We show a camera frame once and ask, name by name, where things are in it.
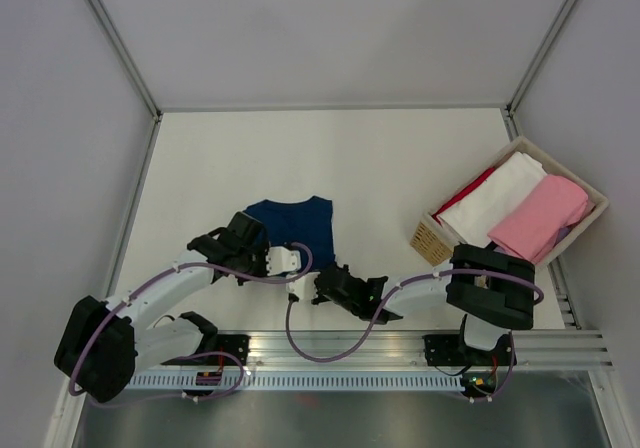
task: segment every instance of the navy blue shirt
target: navy blue shirt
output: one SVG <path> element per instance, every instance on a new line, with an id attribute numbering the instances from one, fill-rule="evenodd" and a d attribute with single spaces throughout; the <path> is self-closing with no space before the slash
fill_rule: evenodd
<path id="1" fill-rule="evenodd" d="M 265 225 L 271 246 L 284 246 L 294 241 L 307 245 L 313 253 L 312 271 L 326 268 L 334 262 L 331 200 L 318 196 L 300 203 L 264 200 L 244 211 Z M 304 268 L 308 258 L 304 251 L 300 254 Z"/>

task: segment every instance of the white table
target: white table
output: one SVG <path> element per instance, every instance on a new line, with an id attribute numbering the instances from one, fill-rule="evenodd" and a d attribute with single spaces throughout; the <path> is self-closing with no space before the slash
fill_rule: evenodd
<path id="1" fill-rule="evenodd" d="M 483 109 L 168 113 L 164 115 L 116 292 L 170 266 L 194 237 L 265 198 L 333 200 L 339 263 L 354 276 L 430 270 L 409 240 L 433 206 L 508 143 L 500 111 Z M 551 278 L 536 329 L 564 328 Z M 283 330 L 282 287 L 223 279 L 171 311 L 221 330 Z M 462 312 L 415 312 L 380 330 L 457 329 Z M 361 330 L 342 308 L 298 303 L 297 330 Z"/>

